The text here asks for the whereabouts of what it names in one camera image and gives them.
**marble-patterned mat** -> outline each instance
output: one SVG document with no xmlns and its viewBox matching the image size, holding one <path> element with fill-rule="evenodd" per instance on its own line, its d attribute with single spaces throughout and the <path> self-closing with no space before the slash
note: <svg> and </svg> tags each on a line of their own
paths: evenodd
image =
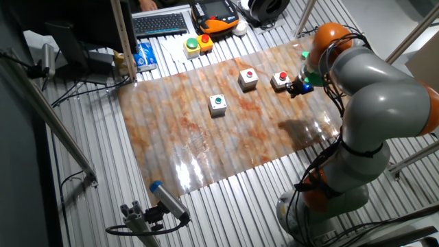
<svg viewBox="0 0 439 247">
<path fill-rule="evenodd" d="M 291 99 L 275 93 L 273 73 L 293 80 L 312 37 L 119 89 L 130 142 L 146 187 L 161 180 L 180 196 L 338 134 L 340 116 L 322 89 Z M 254 68 L 256 90 L 243 93 L 239 71 Z M 226 114 L 212 118 L 209 97 Z"/>
</svg>

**white button box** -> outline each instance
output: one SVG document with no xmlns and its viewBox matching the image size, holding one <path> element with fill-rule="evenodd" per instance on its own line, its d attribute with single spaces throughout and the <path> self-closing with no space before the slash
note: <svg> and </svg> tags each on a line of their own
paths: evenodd
<svg viewBox="0 0 439 247">
<path fill-rule="evenodd" d="M 258 75 L 254 72 L 253 68 L 249 68 L 239 72 L 238 83 L 242 91 L 249 91 L 256 88 L 258 83 Z"/>
<path fill-rule="evenodd" d="M 224 95 L 214 95 L 209 98 L 209 111 L 212 117 L 226 114 L 227 103 Z"/>
<path fill-rule="evenodd" d="M 275 73 L 270 80 L 270 84 L 272 85 L 275 91 L 281 91 L 285 89 L 285 83 L 291 82 L 286 72 L 282 71 L 279 73 Z"/>
</svg>

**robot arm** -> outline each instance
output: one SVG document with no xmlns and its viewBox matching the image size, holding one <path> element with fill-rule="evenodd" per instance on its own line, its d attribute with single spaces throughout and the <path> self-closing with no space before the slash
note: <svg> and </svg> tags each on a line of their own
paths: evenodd
<svg viewBox="0 0 439 247">
<path fill-rule="evenodd" d="M 300 73 L 295 81 L 302 82 L 306 73 L 318 73 L 320 57 L 335 39 L 348 32 L 343 29 L 335 23 L 320 27 L 301 70 L 305 74 Z M 276 206 L 281 226 L 302 241 L 305 239 L 299 233 L 306 225 L 312 229 L 367 203 L 366 184 L 376 179 L 390 160 L 386 139 L 415 137 L 439 126 L 439 94 L 371 50 L 346 42 L 330 54 L 328 61 L 333 83 L 351 96 L 344 111 L 342 136 L 332 155 L 299 184 L 308 189 L 296 198 L 297 191 L 284 193 Z M 305 213 L 308 217 L 298 217 Z M 322 227 L 319 230 L 319 234 L 326 233 Z"/>
</svg>

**blue box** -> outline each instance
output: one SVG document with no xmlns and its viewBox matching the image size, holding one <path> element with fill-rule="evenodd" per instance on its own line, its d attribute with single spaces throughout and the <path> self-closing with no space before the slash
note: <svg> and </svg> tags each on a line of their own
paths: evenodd
<svg viewBox="0 0 439 247">
<path fill-rule="evenodd" d="M 152 51 L 151 44 L 140 43 L 138 46 L 139 53 L 134 54 L 134 61 L 137 64 L 137 72 L 157 69 L 157 60 L 154 52 Z"/>
</svg>

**orange controller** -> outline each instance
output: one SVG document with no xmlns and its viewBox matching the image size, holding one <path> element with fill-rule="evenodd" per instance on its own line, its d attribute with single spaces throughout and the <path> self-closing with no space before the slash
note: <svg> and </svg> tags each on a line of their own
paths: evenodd
<svg viewBox="0 0 439 247">
<path fill-rule="evenodd" d="M 206 0 L 191 5 L 194 25 L 200 32 L 220 35 L 231 32 L 239 16 L 229 0 Z"/>
</svg>

